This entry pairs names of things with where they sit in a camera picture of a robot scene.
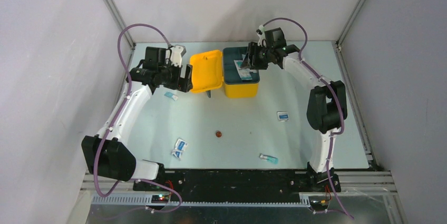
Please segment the white blue alcohol pad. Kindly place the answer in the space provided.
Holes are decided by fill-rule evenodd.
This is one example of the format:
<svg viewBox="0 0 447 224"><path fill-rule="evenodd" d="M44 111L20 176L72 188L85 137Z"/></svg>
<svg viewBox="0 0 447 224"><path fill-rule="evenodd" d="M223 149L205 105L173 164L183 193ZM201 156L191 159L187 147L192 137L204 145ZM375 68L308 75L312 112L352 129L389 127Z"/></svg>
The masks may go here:
<svg viewBox="0 0 447 224"><path fill-rule="evenodd" d="M188 143L185 140L178 138L175 143L174 149L182 152L182 151L186 150L187 146L188 146Z"/></svg>
<svg viewBox="0 0 447 224"><path fill-rule="evenodd" d="M179 150L172 150L172 152L171 152L171 155L178 160L181 160L182 154L183 154L183 151L179 151Z"/></svg>

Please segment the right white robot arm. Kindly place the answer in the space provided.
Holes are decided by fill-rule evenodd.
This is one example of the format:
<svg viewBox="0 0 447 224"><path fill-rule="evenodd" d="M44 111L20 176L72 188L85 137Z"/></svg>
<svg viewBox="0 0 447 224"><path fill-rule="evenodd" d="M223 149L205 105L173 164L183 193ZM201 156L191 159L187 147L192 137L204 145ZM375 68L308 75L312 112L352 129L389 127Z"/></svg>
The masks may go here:
<svg viewBox="0 0 447 224"><path fill-rule="evenodd" d="M309 90L306 117L319 139L308 162L306 183L311 190L321 191L333 177L335 138L343 133L347 118L345 84L318 73L304 59L301 48L287 44L281 28L266 30L261 25L256 33L259 40L249 43L241 68L265 70L273 63Z"/></svg>

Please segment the teal medical gauze packet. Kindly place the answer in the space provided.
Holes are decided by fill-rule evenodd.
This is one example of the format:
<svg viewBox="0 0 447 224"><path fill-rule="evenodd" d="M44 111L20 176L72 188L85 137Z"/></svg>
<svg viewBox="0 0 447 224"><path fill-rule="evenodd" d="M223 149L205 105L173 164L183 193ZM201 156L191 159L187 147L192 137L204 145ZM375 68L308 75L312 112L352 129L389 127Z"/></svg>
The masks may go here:
<svg viewBox="0 0 447 224"><path fill-rule="evenodd" d="M237 73L238 73L240 79L243 81L252 80L250 69L243 69L242 63L243 63L243 60L234 60L234 64L235 64L235 67L236 67L236 70L237 70Z"/></svg>

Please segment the teal divided tray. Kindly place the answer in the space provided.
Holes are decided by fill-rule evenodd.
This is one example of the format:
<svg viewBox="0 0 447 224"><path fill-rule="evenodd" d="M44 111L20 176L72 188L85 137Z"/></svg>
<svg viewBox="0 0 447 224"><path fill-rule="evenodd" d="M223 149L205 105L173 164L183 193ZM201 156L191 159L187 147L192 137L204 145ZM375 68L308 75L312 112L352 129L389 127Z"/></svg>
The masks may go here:
<svg viewBox="0 0 447 224"><path fill-rule="evenodd" d="M259 83L259 71L248 71L251 79L242 79L238 73L235 61L242 61L247 53L247 47L227 47L223 49L223 76L226 84Z"/></svg>

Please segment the small white blue sachet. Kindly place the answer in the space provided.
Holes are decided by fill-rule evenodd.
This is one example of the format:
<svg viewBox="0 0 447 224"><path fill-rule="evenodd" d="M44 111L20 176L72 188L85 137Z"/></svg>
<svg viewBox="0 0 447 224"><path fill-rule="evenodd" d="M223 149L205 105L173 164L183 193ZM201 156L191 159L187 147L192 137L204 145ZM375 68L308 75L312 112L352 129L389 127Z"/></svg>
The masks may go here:
<svg viewBox="0 0 447 224"><path fill-rule="evenodd" d="M288 121L289 120L289 114L286 111L278 111L277 112L277 119L278 121Z"/></svg>

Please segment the teal capped small tube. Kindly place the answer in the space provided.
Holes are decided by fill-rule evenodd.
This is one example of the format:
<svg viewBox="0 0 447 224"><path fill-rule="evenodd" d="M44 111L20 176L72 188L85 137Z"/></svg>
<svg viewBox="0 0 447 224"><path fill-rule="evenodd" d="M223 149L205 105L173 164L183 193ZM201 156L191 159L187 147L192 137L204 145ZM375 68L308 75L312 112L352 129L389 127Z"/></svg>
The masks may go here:
<svg viewBox="0 0 447 224"><path fill-rule="evenodd" d="M262 160L265 160L269 163L273 163L273 164L277 164L278 163L278 159L276 157L270 156L270 155L265 155L265 154L260 154L259 158Z"/></svg>

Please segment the yellow medicine kit box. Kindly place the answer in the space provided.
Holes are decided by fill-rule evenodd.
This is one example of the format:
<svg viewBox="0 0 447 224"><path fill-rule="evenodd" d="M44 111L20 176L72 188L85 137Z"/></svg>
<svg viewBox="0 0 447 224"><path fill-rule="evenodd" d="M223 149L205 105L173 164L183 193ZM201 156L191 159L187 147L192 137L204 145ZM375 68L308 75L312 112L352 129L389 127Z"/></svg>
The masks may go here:
<svg viewBox="0 0 447 224"><path fill-rule="evenodd" d="M190 58L192 65L191 92L210 93L212 90L224 88L226 97L230 99L253 98L257 95L259 83L226 84L224 82L223 55L220 50L195 54Z"/></svg>

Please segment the teal header plastic bag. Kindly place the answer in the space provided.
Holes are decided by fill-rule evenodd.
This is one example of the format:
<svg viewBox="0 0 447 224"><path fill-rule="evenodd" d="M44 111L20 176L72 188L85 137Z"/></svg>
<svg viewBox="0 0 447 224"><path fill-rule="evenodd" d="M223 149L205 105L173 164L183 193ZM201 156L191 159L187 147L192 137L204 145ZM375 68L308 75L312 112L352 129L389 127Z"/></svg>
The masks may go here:
<svg viewBox="0 0 447 224"><path fill-rule="evenodd" d="M178 100L178 96L175 95L174 93L171 93L171 92L166 92L166 93L164 94L164 96L167 97L167 98L170 98L170 99L172 99L172 100L174 100L174 101L177 101L177 100Z"/></svg>

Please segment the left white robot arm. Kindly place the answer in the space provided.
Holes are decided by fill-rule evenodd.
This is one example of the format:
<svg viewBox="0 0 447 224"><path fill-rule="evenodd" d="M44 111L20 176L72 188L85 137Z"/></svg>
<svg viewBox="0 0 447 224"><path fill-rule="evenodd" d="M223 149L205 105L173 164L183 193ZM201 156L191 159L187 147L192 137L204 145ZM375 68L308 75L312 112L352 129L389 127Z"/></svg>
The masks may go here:
<svg viewBox="0 0 447 224"><path fill-rule="evenodd" d="M104 126L94 136L85 136L81 146L90 174L119 181L146 179L153 190L166 186L166 175L160 164L138 160L128 148L130 133L142 108L155 90L165 88L189 92L192 89L192 65L182 66L186 48L145 49L145 58L129 72L121 100L116 104Z"/></svg>

